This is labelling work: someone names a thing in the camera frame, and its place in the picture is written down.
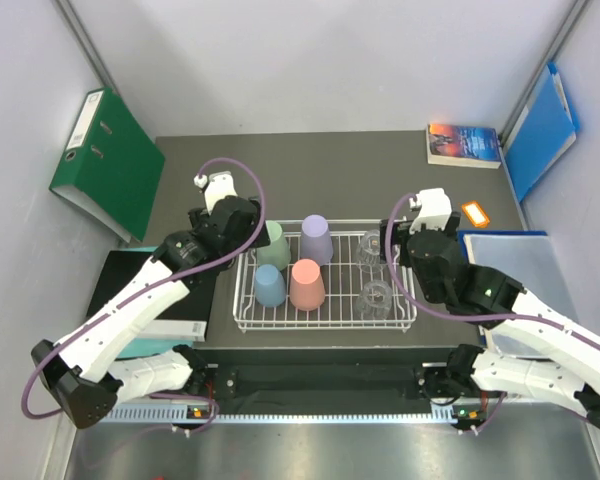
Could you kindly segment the green plastic cup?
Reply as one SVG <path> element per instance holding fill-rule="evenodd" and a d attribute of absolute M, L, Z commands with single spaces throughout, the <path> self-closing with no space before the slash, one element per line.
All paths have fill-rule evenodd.
<path fill-rule="evenodd" d="M 259 265 L 273 265 L 283 271 L 291 262 L 291 251 L 281 225 L 273 220 L 266 221 L 266 229 L 270 244 L 259 248 L 256 252 Z"/>

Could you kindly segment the blue plastic cup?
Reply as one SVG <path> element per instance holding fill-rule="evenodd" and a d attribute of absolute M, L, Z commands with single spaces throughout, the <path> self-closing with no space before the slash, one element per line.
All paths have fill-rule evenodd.
<path fill-rule="evenodd" d="M 264 307 L 277 307 L 286 301 L 286 283 L 274 265 L 260 265 L 256 269 L 254 281 L 254 295 Z"/>

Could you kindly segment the purple plastic cup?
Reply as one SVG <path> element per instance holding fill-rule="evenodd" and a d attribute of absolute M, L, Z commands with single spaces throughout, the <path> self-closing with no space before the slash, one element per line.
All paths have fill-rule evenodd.
<path fill-rule="evenodd" d="M 301 225 L 300 257 L 311 259 L 319 266 L 333 257 L 333 244 L 327 220 L 321 215 L 307 216 Z"/>

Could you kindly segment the pink plastic cup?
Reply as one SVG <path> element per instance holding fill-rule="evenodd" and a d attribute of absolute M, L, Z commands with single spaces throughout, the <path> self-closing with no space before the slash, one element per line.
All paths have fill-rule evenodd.
<path fill-rule="evenodd" d="M 300 259 L 292 267 L 289 297 L 302 311 L 318 309 L 326 296 L 320 266 L 311 259 Z"/>

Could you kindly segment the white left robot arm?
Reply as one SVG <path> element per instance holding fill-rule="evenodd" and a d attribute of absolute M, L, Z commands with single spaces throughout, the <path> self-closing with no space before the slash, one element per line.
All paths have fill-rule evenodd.
<path fill-rule="evenodd" d="M 94 316 L 61 339 L 43 339 L 32 348 L 31 378 L 41 381 L 75 427 L 89 428 L 119 404 L 189 383 L 196 355 L 185 345 L 132 360 L 118 356 L 160 314 L 242 252 L 266 245 L 265 212 L 263 198 L 236 195 L 211 210 L 191 210 L 191 229 L 168 235 Z"/>

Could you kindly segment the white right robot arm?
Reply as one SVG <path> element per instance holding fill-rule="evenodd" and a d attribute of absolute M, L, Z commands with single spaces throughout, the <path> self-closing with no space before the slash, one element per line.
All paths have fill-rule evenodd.
<path fill-rule="evenodd" d="M 493 267 L 472 264 L 453 238 L 454 221 L 443 228 L 416 228 L 389 218 L 383 250 L 400 254 L 413 270 L 424 302 L 439 317 L 474 323 L 527 345 L 538 359 L 497 354 L 461 345 L 449 357 L 446 376 L 459 386 L 500 392 L 558 405 L 600 430 L 600 336 L 544 303 L 530 289 Z"/>

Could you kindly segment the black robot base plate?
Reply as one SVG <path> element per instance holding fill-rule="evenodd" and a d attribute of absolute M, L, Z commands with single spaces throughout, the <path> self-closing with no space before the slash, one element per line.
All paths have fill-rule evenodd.
<path fill-rule="evenodd" d="M 468 378 L 446 372 L 450 348 L 176 350 L 192 362 L 177 390 L 216 400 L 296 392 L 322 400 L 335 392 L 397 392 L 407 399 L 482 398 Z"/>

